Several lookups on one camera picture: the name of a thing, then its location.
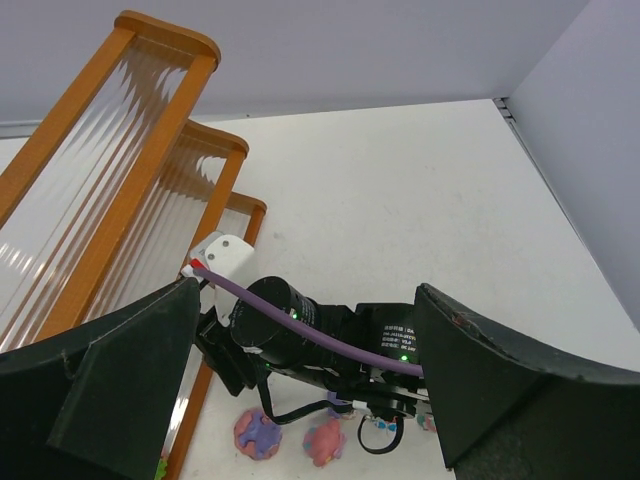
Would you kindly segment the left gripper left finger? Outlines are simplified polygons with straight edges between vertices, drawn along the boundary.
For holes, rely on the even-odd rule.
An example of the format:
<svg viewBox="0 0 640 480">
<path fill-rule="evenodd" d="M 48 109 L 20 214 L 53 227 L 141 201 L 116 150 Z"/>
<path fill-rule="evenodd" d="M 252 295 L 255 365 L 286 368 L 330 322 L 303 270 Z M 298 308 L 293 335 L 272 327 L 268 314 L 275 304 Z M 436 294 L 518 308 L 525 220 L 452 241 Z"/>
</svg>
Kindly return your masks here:
<svg viewBox="0 0 640 480">
<path fill-rule="evenodd" d="M 2 478 L 153 478 L 199 315 L 187 278 L 3 353 Z"/>
</svg>

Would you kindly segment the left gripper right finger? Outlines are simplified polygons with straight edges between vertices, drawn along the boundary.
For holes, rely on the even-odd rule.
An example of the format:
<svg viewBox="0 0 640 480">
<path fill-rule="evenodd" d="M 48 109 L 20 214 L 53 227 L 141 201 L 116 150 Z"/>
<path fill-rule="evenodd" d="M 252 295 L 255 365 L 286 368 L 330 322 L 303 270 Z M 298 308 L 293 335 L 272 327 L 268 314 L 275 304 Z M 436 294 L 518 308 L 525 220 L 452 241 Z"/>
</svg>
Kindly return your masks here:
<svg viewBox="0 0 640 480">
<path fill-rule="evenodd" d="M 414 327 L 458 479 L 636 479 L 639 375 L 490 320 L 429 284 Z"/>
</svg>

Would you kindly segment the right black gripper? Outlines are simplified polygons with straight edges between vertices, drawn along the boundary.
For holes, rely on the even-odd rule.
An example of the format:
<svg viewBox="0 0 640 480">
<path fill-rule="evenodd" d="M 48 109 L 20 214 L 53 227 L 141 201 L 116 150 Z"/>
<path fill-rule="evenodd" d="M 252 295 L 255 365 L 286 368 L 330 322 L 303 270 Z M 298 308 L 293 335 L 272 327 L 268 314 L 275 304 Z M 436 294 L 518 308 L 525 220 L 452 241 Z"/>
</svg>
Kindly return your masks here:
<svg viewBox="0 0 640 480">
<path fill-rule="evenodd" d="M 270 374 L 259 356 L 246 353 L 233 341 L 230 329 L 219 322 L 215 307 L 200 314 L 194 343 L 234 397 L 245 388 L 253 389 Z"/>
</svg>

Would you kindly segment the purple creature pink donut toy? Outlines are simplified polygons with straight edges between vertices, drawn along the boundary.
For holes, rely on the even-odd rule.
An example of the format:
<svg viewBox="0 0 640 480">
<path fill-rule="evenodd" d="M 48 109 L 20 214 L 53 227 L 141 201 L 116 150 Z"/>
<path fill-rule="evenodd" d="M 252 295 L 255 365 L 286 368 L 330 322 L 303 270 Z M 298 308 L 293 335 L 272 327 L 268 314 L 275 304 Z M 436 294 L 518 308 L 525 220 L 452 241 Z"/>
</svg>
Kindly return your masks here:
<svg viewBox="0 0 640 480">
<path fill-rule="evenodd" d="M 281 427 L 261 409 L 246 410 L 236 421 L 233 434 L 235 447 L 254 461 L 272 458 L 282 440 Z"/>
</svg>

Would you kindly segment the pink bear green clover toy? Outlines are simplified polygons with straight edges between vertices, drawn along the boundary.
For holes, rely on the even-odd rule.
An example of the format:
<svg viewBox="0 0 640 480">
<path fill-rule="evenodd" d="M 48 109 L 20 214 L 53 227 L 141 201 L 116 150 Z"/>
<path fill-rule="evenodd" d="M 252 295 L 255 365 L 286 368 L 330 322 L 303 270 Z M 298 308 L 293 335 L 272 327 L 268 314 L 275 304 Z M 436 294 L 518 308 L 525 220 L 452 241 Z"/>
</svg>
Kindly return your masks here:
<svg viewBox="0 0 640 480">
<path fill-rule="evenodd" d="M 155 480 L 163 480 L 165 478 L 167 474 L 169 456 L 170 448 L 164 445 L 162 448 L 161 457 L 157 465 L 156 474 L 154 477 Z"/>
</svg>

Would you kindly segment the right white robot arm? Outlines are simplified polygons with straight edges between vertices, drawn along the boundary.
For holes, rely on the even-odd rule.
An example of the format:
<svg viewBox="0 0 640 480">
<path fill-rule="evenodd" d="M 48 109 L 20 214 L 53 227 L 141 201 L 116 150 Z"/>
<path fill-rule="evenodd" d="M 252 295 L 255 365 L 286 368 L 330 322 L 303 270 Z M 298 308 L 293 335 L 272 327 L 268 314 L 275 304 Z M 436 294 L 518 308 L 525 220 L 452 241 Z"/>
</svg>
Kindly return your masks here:
<svg viewBox="0 0 640 480">
<path fill-rule="evenodd" d="M 323 305 L 276 276 L 235 287 L 230 295 L 228 315 L 219 304 L 201 314 L 195 344 L 231 396 L 258 390 L 276 423 L 321 408 L 363 410 L 386 421 L 431 414 L 412 305 Z M 276 414 L 268 389 L 272 374 L 335 397 Z"/>
</svg>

